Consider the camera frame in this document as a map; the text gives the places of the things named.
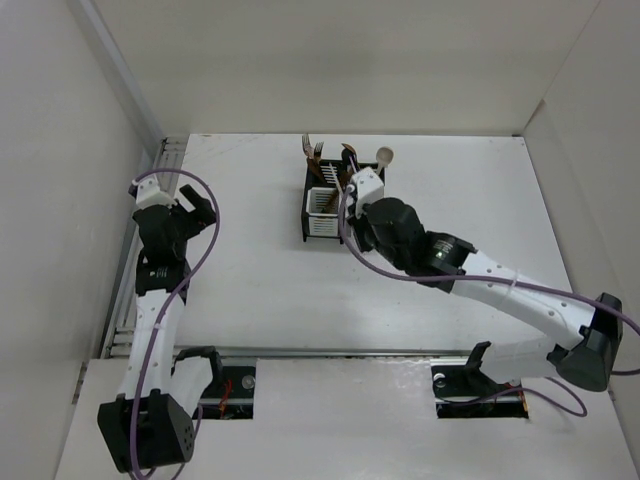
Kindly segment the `black spoon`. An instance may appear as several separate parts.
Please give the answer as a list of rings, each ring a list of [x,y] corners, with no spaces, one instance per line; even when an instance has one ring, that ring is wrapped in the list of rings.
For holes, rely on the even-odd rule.
[[[351,151],[348,149],[343,149],[341,152],[342,165],[345,170],[347,170],[351,166]]]

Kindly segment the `copper spoon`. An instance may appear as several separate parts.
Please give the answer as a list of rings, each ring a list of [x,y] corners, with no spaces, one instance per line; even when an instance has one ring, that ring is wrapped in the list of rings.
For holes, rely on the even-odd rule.
[[[351,151],[351,155],[353,155],[353,156],[356,158],[356,160],[357,160],[357,164],[358,164],[357,153],[356,153],[355,148],[354,148],[353,146],[351,146],[351,145],[347,144],[347,143],[343,143],[343,144],[342,144],[342,146],[343,146],[343,149],[348,149],[348,150],[350,150],[350,151]],[[347,173],[353,173],[351,166],[350,166],[347,170],[345,170],[345,171],[346,171]]]

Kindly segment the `silver fork green handle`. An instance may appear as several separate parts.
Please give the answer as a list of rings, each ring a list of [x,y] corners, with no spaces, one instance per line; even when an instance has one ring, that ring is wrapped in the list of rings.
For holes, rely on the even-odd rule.
[[[322,152],[323,152],[324,142],[318,142],[315,144],[313,149],[313,160],[316,165],[320,165],[322,160]]]

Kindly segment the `copper fork long handle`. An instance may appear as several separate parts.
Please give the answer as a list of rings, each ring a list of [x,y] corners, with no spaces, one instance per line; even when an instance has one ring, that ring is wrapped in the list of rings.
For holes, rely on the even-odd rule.
[[[306,157],[313,157],[313,149],[314,146],[310,142],[309,135],[304,133],[301,138],[302,141],[302,149]]]

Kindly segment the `dark brown fork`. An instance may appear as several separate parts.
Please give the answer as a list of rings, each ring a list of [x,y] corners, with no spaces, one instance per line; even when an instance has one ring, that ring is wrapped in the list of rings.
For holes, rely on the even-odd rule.
[[[324,176],[322,170],[319,168],[318,164],[315,162],[313,157],[307,157],[307,167],[309,171],[313,174],[313,176],[319,181],[324,181]]]

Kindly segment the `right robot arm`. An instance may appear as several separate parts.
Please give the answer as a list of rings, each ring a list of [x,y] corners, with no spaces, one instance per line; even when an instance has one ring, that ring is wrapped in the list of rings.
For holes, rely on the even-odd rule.
[[[591,299],[530,279],[467,241],[425,230],[416,211],[397,198],[361,211],[343,200],[339,229],[353,233],[346,246],[376,273],[477,301],[539,332],[529,341],[477,343],[463,369],[470,391],[484,394],[498,383],[553,375],[602,392],[616,375],[624,323],[619,298],[603,292]]]

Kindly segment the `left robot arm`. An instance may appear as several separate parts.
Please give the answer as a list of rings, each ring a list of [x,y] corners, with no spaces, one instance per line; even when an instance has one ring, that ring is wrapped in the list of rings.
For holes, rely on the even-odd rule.
[[[125,375],[97,422],[116,469],[148,479],[161,467],[183,467],[194,453],[201,396],[217,394],[224,373],[213,346],[176,352],[193,268],[188,242],[217,221],[210,200],[191,186],[186,209],[156,176],[134,182],[133,220],[142,248],[135,270],[136,323]]]

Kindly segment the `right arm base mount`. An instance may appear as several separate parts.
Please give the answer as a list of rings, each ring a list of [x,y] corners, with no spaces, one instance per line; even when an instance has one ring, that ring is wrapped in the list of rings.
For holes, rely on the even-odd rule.
[[[496,383],[480,371],[490,346],[488,341],[478,343],[463,363],[431,367],[439,419],[529,418],[519,384]]]

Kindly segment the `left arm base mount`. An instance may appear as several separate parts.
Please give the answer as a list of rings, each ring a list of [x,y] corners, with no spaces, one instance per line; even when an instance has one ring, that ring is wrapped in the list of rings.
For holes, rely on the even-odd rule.
[[[255,364],[225,362],[213,346],[193,347],[175,357],[168,392],[194,420],[249,420],[255,376]]]

